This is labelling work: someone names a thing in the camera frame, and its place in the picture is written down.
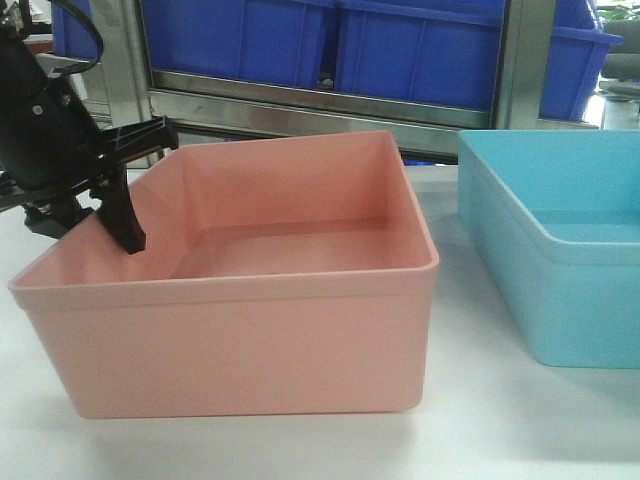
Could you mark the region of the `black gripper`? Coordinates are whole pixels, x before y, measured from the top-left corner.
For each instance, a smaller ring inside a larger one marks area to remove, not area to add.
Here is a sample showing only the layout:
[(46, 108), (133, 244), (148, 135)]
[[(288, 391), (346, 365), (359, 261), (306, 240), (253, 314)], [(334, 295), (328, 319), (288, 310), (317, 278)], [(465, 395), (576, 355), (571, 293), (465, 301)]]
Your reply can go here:
[[(166, 117), (100, 132), (75, 90), (49, 77), (15, 34), (1, 36), (1, 210), (21, 206), (32, 232), (60, 238), (86, 218), (76, 196), (110, 165), (126, 165), (176, 149)], [(119, 247), (133, 255), (146, 247), (124, 167), (99, 176), (92, 198), (98, 218)]]

